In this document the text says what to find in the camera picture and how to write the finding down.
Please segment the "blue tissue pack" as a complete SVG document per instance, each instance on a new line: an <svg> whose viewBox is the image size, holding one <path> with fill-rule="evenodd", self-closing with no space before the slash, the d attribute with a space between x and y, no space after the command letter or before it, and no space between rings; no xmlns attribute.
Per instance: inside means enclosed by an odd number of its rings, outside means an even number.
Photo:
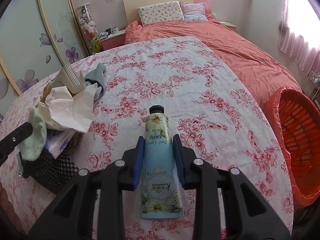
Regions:
<svg viewBox="0 0 320 240"><path fill-rule="evenodd" d="M72 131L56 131L48 129L46 143L43 148L44 152L51 158L56 159L71 141L74 133L75 132Z"/></svg>

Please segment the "black woven mesh mat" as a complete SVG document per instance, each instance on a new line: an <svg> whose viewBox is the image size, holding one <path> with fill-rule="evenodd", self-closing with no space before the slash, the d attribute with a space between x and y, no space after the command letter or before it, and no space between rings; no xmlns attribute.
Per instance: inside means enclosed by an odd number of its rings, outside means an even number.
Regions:
<svg viewBox="0 0 320 240"><path fill-rule="evenodd" d="M21 177L32 177L53 194L58 194L79 172L79 168L68 157L60 155L54 159L46 151L42 151L35 161L23 160L21 153L17 159Z"/></svg>

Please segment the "white paper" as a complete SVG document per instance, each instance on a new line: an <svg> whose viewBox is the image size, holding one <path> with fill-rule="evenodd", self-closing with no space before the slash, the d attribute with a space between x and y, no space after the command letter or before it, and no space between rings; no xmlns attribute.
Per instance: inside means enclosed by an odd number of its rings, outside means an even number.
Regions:
<svg viewBox="0 0 320 240"><path fill-rule="evenodd" d="M93 119L94 96L98 85L87 86L74 96L66 86L52 88L38 112L47 128L87 133Z"/></svg>

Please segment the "floral hand cream tube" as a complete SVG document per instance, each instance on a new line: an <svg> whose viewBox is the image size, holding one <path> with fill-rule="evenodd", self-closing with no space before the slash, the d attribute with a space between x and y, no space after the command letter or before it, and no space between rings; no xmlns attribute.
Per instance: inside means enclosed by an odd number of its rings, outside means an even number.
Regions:
<svg viewBox="0 0 320 240"><path fill-rule="evenodd" d="M169 119L164 107L149 108L144 134L141 217L171 219L183 216L183 205L175 172Z"/></svg>

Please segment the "grey green sock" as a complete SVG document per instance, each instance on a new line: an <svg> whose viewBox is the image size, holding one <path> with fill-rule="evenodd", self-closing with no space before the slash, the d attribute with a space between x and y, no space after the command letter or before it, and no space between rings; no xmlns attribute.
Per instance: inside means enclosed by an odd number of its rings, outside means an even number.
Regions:
<svg viewBox="0 0 320 240"><path fill-rule="evenodd" d="M97 89L94 95L94 101L99 100L105 94L105 80L104 80L104 72L106 67L102 63L98 63L97 67L90 71L85 76L86 85L97 84Z"/></svg>

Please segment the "light green sock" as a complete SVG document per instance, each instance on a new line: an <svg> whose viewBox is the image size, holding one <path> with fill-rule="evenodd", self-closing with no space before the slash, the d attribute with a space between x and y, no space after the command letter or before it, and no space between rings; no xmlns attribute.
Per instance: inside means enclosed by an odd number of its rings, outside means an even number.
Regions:
<svg viewBox="0 0 320 240"><path fill-rule="evenodd" d="M47 126L44 118L36 107L32 107L29 112L28 122L33 131L31 135L20 144L22 159L25 161L35 161L41 154L47 140Z"/></svg>

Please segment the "orange laundry basket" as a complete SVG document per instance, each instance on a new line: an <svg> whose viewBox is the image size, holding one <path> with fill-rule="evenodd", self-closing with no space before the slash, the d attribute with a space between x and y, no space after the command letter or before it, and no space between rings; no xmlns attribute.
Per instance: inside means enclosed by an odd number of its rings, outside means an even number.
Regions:
<svg viewBox="0 0 320 240"><path fill-rule="evenodd" d="M267 100L264 114L283 153L295 207L319 197L319 110L297 89L281 87Z"/></svg>

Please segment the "floral sliding wardrobe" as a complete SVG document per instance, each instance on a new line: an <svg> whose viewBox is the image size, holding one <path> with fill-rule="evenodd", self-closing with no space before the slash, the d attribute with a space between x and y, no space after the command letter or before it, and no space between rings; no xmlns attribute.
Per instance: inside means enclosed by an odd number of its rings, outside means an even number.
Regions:
<svg viewBox="0 0 320 240"><path fill-rule="evenodd" d="M87 55L71 0L1 0L1 117L33 85Z"/></svg>

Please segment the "coral bed duvet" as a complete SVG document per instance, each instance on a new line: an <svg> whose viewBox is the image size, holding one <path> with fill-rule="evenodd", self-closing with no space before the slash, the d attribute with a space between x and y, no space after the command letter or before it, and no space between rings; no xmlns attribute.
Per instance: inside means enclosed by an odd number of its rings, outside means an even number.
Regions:
<svg viewBox="0 0 320 240"><path fill-rule="evenodd" d="M156 38L194 36L209 47L246 86L261 108L279 88L301 87L291 72L237 32L211 19L208 22L164 22L142 26L135 21L125 29L125 43Z"/></svg>

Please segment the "pink left nightstand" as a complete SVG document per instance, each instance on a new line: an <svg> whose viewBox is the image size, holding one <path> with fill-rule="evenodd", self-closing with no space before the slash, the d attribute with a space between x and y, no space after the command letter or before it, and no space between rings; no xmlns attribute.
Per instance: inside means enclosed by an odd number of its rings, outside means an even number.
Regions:
<svg viewBox="0 0 320 240"><path fill-rule="evenodd" d="M104 50L109 50L123 46L125 42L125 30L120 30L118 33L109 35L101 40Z"/></svg>

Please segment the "pink window curtain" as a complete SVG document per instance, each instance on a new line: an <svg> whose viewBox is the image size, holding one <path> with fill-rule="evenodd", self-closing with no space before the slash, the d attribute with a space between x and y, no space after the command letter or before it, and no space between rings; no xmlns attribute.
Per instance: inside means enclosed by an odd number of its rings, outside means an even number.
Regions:
<svg viewBox="0 0 320 240"><path fill-rule="evenodd" d="M283 0L278 49L306 74L319 72L317 0Z"/></svg>

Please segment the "right nightstand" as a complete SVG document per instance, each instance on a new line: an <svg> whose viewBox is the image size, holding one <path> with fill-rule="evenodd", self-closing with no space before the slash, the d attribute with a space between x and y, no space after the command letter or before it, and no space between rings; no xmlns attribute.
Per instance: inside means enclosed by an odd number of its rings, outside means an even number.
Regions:
<svg viewBox="0 0 320 240"><path fill-rule="evenodd" d="M220 21L221 24L223 24L224 26L226 26L228 29L231 29L232 31L234 32L237 32L237 26L232 24L232 23L229 23L229 22L225 22L225 21Z"/></svg>

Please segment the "floral white pillow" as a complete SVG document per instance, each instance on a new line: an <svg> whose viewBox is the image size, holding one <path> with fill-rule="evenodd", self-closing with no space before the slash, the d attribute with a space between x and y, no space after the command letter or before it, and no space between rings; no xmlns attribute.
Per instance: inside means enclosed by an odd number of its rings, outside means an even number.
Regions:
<svg viewBox="0 0 320 240"><path fill-rule="evenodd" d="M172 21L184 21L183 12L178 1L139 7L138 14L143 26Z"/></svg>

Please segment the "striped pink pillow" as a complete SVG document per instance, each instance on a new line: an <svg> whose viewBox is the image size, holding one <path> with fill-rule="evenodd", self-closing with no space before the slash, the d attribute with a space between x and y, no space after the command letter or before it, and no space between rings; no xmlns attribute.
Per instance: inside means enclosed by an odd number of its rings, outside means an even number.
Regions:
<svg viewBox="0 0 320 240"><path fill-rule="evenodd" d="M180 1L180 7L186 22L208 22L205 4Z"/></svg>

